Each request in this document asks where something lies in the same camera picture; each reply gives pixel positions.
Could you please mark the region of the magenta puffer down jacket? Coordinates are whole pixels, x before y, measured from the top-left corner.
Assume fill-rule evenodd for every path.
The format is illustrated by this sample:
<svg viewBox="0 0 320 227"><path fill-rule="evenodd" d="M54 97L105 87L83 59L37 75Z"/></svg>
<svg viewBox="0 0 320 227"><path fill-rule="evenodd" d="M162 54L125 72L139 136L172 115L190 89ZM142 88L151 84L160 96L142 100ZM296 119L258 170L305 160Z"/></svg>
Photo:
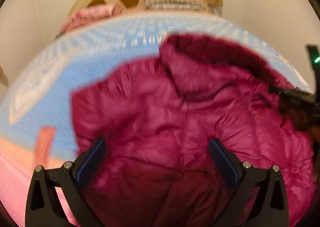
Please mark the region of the magenta puffer down jacket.
<svg viewBox="0 0 320 227"><path fill-rule="evenodd" d="M159 56L73 92L80 152L97 139L108 145L84 191L93 211L106 226L208 226L232 194L208 154L216 137L254 167L279 166L296 225L315 191L312 149L270 86L292 85L254 51L175 34Z"/></svg>

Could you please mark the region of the blue and pink bed cover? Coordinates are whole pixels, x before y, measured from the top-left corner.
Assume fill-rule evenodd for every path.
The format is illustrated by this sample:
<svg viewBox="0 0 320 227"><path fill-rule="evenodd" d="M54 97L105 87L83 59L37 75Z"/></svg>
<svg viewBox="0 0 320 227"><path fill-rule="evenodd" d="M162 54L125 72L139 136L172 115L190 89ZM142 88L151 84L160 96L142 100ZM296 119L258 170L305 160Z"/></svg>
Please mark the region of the blue and pink bed cover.
<svg viewBox="0 0 320 227"><path fill-rule="evenodd" d="M197 12L140 12L110 18L59 37L20 74L1 103L1 203L18 226L33 170L74 160L71 92L104 77L119 64L156 55L167 33L199 32L257 51L295 87L310 87L280 55L243 28Z"/></svg>

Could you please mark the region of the striped pillow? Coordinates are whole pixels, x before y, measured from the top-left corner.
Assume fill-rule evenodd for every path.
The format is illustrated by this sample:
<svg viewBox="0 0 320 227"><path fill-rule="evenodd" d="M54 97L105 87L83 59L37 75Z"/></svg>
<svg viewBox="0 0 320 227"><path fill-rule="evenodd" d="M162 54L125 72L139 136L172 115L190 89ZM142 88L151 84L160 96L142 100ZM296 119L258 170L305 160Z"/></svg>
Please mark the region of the striped pillow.
<svg viewBox="0 0 320 227"><path fill-rule="evenodd" d="M199 0L143 0L144 9L183 9L205 12L208 7Z"/></svg>

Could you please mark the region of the folded pink floral blanket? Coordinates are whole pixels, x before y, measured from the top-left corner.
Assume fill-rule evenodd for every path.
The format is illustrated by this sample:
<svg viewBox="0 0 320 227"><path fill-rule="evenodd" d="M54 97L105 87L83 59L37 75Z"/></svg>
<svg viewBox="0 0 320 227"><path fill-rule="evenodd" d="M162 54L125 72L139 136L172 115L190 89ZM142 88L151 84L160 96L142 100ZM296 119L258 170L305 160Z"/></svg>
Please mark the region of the folded pink floral blanket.
<svg viewBox="0 0 320 227"><path fill-rule="evenodd" d="M59 29L59 33L67 33L75 28L110 18L120 14L122 10L121 6L117 3L95 5L77 10L65 19Z"/></svg>

